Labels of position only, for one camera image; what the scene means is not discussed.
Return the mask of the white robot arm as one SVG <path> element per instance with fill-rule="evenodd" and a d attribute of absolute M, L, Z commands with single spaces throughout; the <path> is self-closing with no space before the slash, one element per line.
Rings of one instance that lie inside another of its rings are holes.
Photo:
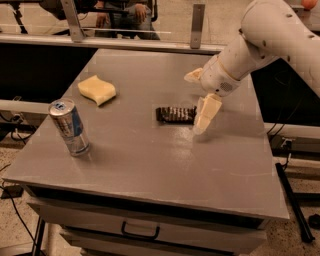
<path fill-rule="evenodd" d="M 320 38 L 311 32 L 284 0 L 253 0 L 240 32 L 203 67 L 185 75 L 207 92 L 198 100 L 195 134 L 206 131 L 222 106 L 222 98 L 249 73 L 277 59 L 284 60 L 320 96 Z"/>

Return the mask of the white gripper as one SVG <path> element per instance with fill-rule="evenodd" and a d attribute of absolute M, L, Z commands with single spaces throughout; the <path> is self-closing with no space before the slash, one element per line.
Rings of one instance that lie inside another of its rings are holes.
<path fill-rule="evenodd" d="M 194 119 L 193 132 L 204 133 L 222 106 L 221 97 L 235 91 L 240 82 L 230 77 L 223 69 L 217 55 L 214 55 L 202 68 L 197 68 L 184 76 L 190 83 L 199 83 L 208 94 L 200 97 Z"/>

